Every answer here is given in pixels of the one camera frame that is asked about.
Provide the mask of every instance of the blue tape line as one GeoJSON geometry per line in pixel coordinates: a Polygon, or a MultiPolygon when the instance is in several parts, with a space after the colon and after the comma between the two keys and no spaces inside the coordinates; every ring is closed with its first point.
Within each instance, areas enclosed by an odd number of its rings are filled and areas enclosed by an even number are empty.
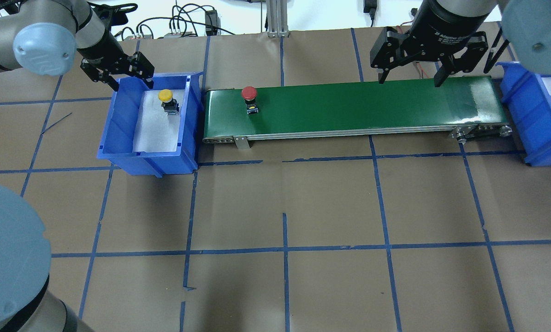
{"type": "Polygon", "coordinates": [[[76,98],[76,99],[57,99],[54,103],[76,103],[78,101],[110,101],[111,97],[93,97],[93,98],[76,98]]]}
{"type": "Polygon", "coordinates": [[[482,246],[486,246],[486,242],[391,244],[392,249],[465,248],[465,247],[482,247],[482,246]]]}
{"type": "MultiPolygon", "coordinates": [[[[46,119],[44,119],[44,124],[41,126],[40,133],[43,133],[46,130],[46,126],[48,125],[48,120],[50,119],[50,114],[52,114],[52,107],[54,107],[54,100],[56,99],[56,95],[58,94],[58,90],[60,89],[61,82],[62,82],[62,75],[58,77],[58,82],[56,83],[56,88],[54,89],[54,95],[52,96],[52,100],[50,100],[50,107],[48,107],[48,112],[46,113],[46,119]]],[[[40,134],[39,138],[37,139],[36,149],[33,151],[33,156],[31,157],[31,163],[29,165],[29,172],[27,172],[27,176],[25,177],[25,181],[23,182],[23,188],[21,189],[21,193],[20,193],[21,197],[25,195],[25,191],[27,190],[27,184],[29,183],[31,170],[33,170],[33,165],[36,163],[37,152],[40,150],[40,145],[43,137],[44,137],[44,134],[40,134]]]]}
{"type": "Polygon", "coordinates": [[[260,164],[263,160],[237,160],[237,161],[217,161],[217,162],[200,162],[199,166],[225,166],[225,165],[248,165],[260,164]]]}
{"type": "Polygon", "coordinates": [[[93,240],[93,247],[90,253],[89,267],[87,268],[87,277],[85,278],[85,286],[83,287],[83,296],[81,298],[81,306],[79,307],[79,318],[83,318],[83,312],[85,311],[85,303],[87,300],[87,293],[89,292],[90,277],[93,271],[93,264],[97,254],[97,245],[99,244],[99,237],[101,234],[101,220],[105,214],[105,206],[107,205],[107,196],[109,195],[109,188],[111,188],[111,179],[113,178],[113,164],[109,168],[109,176],[107,177],[107,183],[105,185],[105,192],[103,200],[101,202],[101,212],[99,214],[99,221],[97,223],[97,230],[95,231],[95,238],[93,240]]]}
{"type": "Polygon", "coordinates": [[[315,157],[315,158],[298,158],[294,160],[284,160],[283,162],[308,162],[308,161],[334,161],[334,160],[369,160],[372,159],[370,155],[359,155],[351,157],[315,157]]]}
{"type": "Polygon", "coordinates": [[[491,242],[492,246],[531,246],[535,244],[551,244],[551,240],[513,240],[491,242]]]}
{"type": "MultiPolygon", "coordinates": [[[[500,22],[497,22],[497,25],[498,25],[499,29],[503,28],[503,26],[501,26],[500,22]]],[[[513,61],[517,61],[517,59],[515,59],[515,54],[513,54],[513,50],[511,50],[511,44],[507,45],[507,50],[509,51],[509,55],[511,55],[511,59],[513,61]]]]}
{"type": "Polygon", "coordinates": [[[279,69],[281,70],[281,86],[285,86],[284,80],[284,37],[279,38],[279,69]]]}
{"type": "Polygon", "coordinates": [[[407,157],[417,157],[417,158],[426,158],[426,157],[455,157],[455,156],[460,156],[460,153],[387,154],[387,155],[378,155],[378,156],[376,156],[376,159],[407,158],[407,157]]]}
{"type": "Polygon", "coordinates": [[[480,226],[482,227],[482,233],[484,233],[484,241],[486,242],[486,248],[488,249],[488,256],[491,260],[492,271],[495,275],[495,281],[497,282],[497,289],[499,296],[501,297],[501,303],[503,304],[503,311],[505,311],[505,318],[507,319],[507,325],[509,326],[509,331],[514,332],[515,328],[513,327],[513,320],[511,319],[511,314],[509,312],[509,305],[507,304],[507,299],[505,298],[505,292],[503,290],[503,284],[501,283],[501,277],[498,272],[497,261],[495,260],[494,252],[492,251],[492,245],[490,237],[488,236],[488,231],[485,227],[485,220],[482,214],[482,208],[480,208],[480,200],[478,199],[478,193],[476,192],[476,185],[474,184],[474,179],[472,177],[472,172],[470,170],[470,165],[468,163],[468,158],[466,157],[466,151],[463,148],[463,145],[459,145],[460,152],[462,154],[462,159],[464,166],[466,168],[466,173],[468,175],[468,182],[470,183],[470,189],[472,190],[472,195],[474,197],[474,203],[476,204],[476,211],[478,212],[478,218],[480,219],[480,226]]]}
{"type": "Polygon", "coordinates": [[[3,170],[0,174],[27,173],[27,170],[3,170]]]}
{"type": "Polygon", "coordinates": [[[179,313],[179,332],[185,328],[185,301],[181,301],[181,312],[179,313]]]}
{"type": "Polygon", "coordinates": [[[288,264],[288,215],[283,214],[284,229],[284,304],[285,332],[290,332],[290,266],[288,264]]]}
{"type": "Polygon", "coordinates": [[[183,256],[186,250],[134,251],[134,252],[98,252],[96,257],[141,257],[141,256],[183,256]]]}
{"type": "Polygon", "coordinates": [[[204,249],[189,250],[189,255],[231,255],[231,254],[256,254],[259,252],[282,252],[282,247],[248,248],[248,249],[204,249]]]}
{"type": "MultiPolygon", "coordinates": [[[[193,184],[191,185],[191,204],[189,207],[189,227],[187,228],[187,252],[191,252],[191,237],[193,236],[193,219],[196,210],[197,171],[193,171],[193,184]]],[[[190,254],[185,255],[185,266],[183,267],[183,288],[191,290],[189,281],[190,254]]]]}
{"type": "Polygon", "coordinates": [[[12,105],[48,104],[48,103],[76,103],[78,101],[110,101],[110,100],[111,100],[111,97],[58,99],[56,101],[4,101],[4,102],[0,103],[0,107],[1,106],[12,106],[12,105]]]}
{"type": "Polygon", "coordinates": [[[353,48],[355,48],[355,57],[357,58],[357,69],[359,71],[359,82],[363,82],[363,71],[361,69],[361,59],[359,57],[359,48],[357,47],[357,38],[355,37],[355,29],[351,28],[351,38],[353,38],[353,48]]]}
{"type": "Polygon", "coordinates": [[[101,202],[101,211],[99,214],[99,221],[103,220],[105,214],[105,207],[107,206],[107,196],[109,196],[109,189],[111,188],[111,178],[113,177],[113,167],[109,168],[109,176],[107,177],[107,184],[105,185],[105,193],[103,194],[103,202],[101,202]]]}
{"type": "Polygon", "coordinates": [[[466,155],[507,155],[507,154],[524,154],[526,153],[523,150],[512,150],[512,151],[484,151],[477,153],[466,153],[466,155]]]}
{"type": "Polygon", "coordinates": [[[52,258],[79,258],[79,257],[90,257],[88,252],[78,252],[78,253],[63,253],[63,254],[52,254],[52,258]]]}
{"type": "Polygon", "coordinates": [[[29,105],[29,104],[48,104],[52,101],[3,101],[0,102],[1,106],[11,106],[11,105],[29,105]]]}
{"type": "Polygon", "coordinates": [[[93,263],[95,262],[95,254],[97,252],[97,244],[99,242],[99,235],[101,233],[101,222],[97,223],[97,231],[95,231],[95,239],[93,241],[93,248],[90,253],[89,267],[87,268],[87,277],[85,278],[85,286],[83,287],[83,296],[81,297],[81,306],[79,307],[79,318],[83,318],[85,312],[85,303],[87,301],[87,292],[89,291],[90,277],[93,272],[93,263]]]}
{"type": "Polygon", "coordinates": [[[374,147],[374,141],[372,135],[369,136],[370,149],[372,150],[372,160],[374,162],[374,177],[376,178],[376,189],[378,194],[378,203],[380,204],[380,215],[382,220],[382,229],[384,231],[384,244],[386,249],[386,260],[388,262],[388,273],[390,277],[390,286],[392,290],[392,302],[394,304],[394,314],[396,319],[396,330],[402,332],[402,323],[400,322],[400,311],[398,307],[398,295],[396,293],[396,281],[394,278],[394,266],[392,264],[391,244],[390,236],[388,234],[388,225],[385,218],[384,198],[382,196],[382,187],[380,183],[380,173],[378,171],[378,162],[376,157],[376,148],[374,147]]]}
{"type": "MultiPolygon", "coordinates": [[[[531,246],[551,244],[550,240],[512,240],[491,241],[491,246],[531,246]]],[[[392,249],[425,249],[425,248],[465,248],[482,247],[486,242],[447,242],[447,243],[404,243],[391,244],[392,249]]],[[[134,252],[97,252],[96,257],[140,257],[140,256],[184,256],[184,255],[236,255],[260,254],[265,252],[303,252],[303,251],[340,251],[340,250],[385,250],[385,244],[361,244],[357,246],[297,246],[297,247],[266,247],[248,249],[216,249],[216,250],[161,250],[134,252]]],[[[90,257],[90,253],[60,253],[52,254],[52,258],[90,257]]]]}
{"type": "Polygon", "coordinates": [[[203,61],[203,78],[201,79],[201,94],[203,95],[202,99],[206,98],[206,78],[207,78],[207,61],[208,56],[210,55],[210,38],[211,36],[207,36],[206,39],[206,55],[204,56],[203,61]]]}
{"type": "Polygon", "coordinates": [[[36,168],[34,170],[27,170],[32,173],[48,173],[48,172],[85,172],[85,171],[109,171],[116,170],[115,167],[110,166],[94,166],[94,167],[68,167],[68,168],[36,168]]]}
{"type": "Polygon", "coordinates": [[[339,251],[339,250],[379,250],[386,249],[385,244],[362,244],[357,246],[299,246],[289,247],[288,251],[339,251]]]}

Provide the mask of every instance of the metal bracket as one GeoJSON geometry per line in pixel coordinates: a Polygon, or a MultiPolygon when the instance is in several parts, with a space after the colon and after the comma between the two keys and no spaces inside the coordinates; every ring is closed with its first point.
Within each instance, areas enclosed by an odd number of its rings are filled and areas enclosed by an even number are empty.
{"type": "Polygon", "coordinates": [[[466,126],[456,126],[454,130],[450,132],[449,138],[454,138],[458,140],[458,143],[466,143],[466,135],[469,134],[472,130],[477,127],[476,124],[466,125],[466,126]]]}
{"type": "Polygon", "coordinates": [[[250,149],[249,141],[246,136],[234,136],[235,143],[238,149],[250,149]]]}
{"type": "Polygon", "coordinates": [[[290,36],[288,0],[267,0],[267,36],[290,36]]]}
{"type": "Polygon", "coordinates": [[[218,143],[234,143],[235,140],[232,138],[232,136],[229,137],[212,137],[212,138],[204,138],[204,143],[207,144],[218,144],[218,143]]]}
{"type": "Polygon", "coordinates": [[[450,133],[450,138],[458,140],[458,143],[465,144],[466,141],[482,139],[487,137],[507,137],[513,134],[513,130],[506,124],[474,124],[457,126],[450,133]]]}

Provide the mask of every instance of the conveyor belt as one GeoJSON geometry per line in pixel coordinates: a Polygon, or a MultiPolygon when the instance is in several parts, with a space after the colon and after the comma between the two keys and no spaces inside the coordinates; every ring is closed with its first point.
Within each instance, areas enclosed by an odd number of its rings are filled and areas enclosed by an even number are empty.
{"type": "Polygon", "coordinates": [[[247,115],[240,90],[208,92],[204,142],[452,130],[507,123],[489,76],[259,88],[247,115]]]}

